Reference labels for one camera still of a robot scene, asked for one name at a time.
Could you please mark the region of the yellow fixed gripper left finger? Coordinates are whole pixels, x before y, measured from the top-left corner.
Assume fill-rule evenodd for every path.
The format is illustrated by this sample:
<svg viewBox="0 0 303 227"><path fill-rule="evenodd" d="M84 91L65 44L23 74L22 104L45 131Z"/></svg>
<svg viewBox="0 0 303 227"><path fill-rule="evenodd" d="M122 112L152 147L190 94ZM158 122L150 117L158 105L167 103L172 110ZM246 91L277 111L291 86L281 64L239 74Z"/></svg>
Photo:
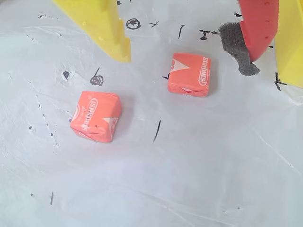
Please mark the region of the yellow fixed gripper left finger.
<svg viewBox="0 0 303 227"><path fill-rule="evenodd" d="M112 59L131 61L130 38L113 0L55 0L54 3Z"/></svg>

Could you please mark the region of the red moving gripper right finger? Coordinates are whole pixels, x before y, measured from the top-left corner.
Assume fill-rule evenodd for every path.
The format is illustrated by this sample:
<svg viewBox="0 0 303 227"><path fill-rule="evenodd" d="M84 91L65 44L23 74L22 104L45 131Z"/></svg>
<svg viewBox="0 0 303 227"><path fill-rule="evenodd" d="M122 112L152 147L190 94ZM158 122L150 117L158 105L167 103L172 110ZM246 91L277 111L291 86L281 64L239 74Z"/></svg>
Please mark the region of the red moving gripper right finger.
<svg viewBox="0 0 303 227"><path fill-rule="evenodd" d="M238 63L244 76L256 75L254 64L277 34L278 0L239 0L242 21L219 27L223 49Z"/></svg>

